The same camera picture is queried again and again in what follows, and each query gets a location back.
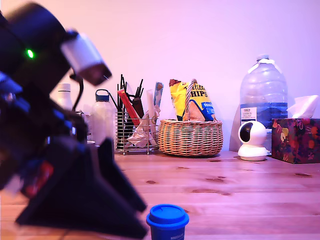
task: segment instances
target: yellow chips bag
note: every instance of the yellow chips bag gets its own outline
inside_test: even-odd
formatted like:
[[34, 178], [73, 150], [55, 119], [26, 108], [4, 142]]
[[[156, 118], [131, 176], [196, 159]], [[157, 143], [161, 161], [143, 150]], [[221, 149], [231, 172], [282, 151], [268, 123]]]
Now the yellow chips bag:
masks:
[[[170, 79], [169, 87], [171, 99], [178, 121], [185, 120], [185, 101], [189, 82]], [[191, 121], [213, 121], [216, 120], [215, 111], [208, 97], [206, 89], [196, 83], [192, 87], [189, 104]]]

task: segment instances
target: metal utensil caddy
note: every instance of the metal utensil caddy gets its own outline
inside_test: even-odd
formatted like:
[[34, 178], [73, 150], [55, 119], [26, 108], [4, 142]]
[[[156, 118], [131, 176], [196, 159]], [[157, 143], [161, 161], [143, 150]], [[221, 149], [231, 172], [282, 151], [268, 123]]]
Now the metal utensil caddy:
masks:
[[150, 154], [150, 152], [153, 152], [155, 150], [159, 149], [158, 144], [158, 125], [155, 124], [155, 131], [151, 131], [150, 128], [150, 121], [155, 121], [155, 118], [151, 119], [149, 118], [149, 114], [146, 115], [146, 118], [134, 118], [139, 120], [145, 120], [143, 121], [144, 125], [140, 125], [143, 128], [146, 128], [146, 132], [149, 134], [145, 134], [145, 138], [140, 138], [142, 141], [146, 141], [146, 145], [143, 147], [135, 146], [134, 144], [130, 143], [128, 141], [128, 138], [133, 135], [135, 132], [136, 127], [131, 125], [132, 131], [130, 129], [130, 126], [128, 123], [132, 122], [132, 118], [130, 118], [128, 112], [125, 111], [125, 108], [122, 108], [122, 111], [118, 111], [116, 113], [116, 151], [121, 152], [123, 155], [126, 155], [127, 152], [146, 152], [147, 155]]

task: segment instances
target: green led light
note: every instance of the green led light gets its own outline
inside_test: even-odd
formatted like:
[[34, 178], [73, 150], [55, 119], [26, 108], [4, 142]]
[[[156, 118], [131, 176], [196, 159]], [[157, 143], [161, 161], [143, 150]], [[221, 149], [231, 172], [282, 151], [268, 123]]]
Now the green led light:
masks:
[[26, 51], [26, 54], [28, 55], [28, 57], [29, 58], [31, 58], [31, 59], [33, 59], [34, 58], [34, 52], [33, 51], [31, 51], [30, 49], [28, 49], [27, 51]]

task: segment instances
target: wooden table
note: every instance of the wooden table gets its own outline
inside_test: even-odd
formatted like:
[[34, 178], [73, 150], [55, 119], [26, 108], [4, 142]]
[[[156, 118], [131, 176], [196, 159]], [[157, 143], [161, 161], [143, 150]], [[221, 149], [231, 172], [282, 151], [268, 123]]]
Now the wooden table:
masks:
[[[186, 210], [186, 240], [320, 240], [320, 164], [250, 162], [229, 151], [212, 158], [116, 155], [116, 161], [148, 204], [142, 220], [156, 204]], [[1, 194], [2, 240], [124, 239], [18, 227], [14, 220], [26, 202]]]

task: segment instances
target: white bottle cap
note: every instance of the white bottle cap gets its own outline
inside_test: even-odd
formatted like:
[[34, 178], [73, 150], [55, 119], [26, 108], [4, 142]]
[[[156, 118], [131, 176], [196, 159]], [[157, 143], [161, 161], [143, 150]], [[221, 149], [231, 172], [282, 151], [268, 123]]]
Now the white bottle cap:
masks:
[[256, 57], [256, 61], [259, 62], [261, 59], [269, 59], [268, 54], [260, 54], [259, 56]]
[[58, 91], [59, 92], [71, 92], [70, 83], [59, 83], [58, 84]]

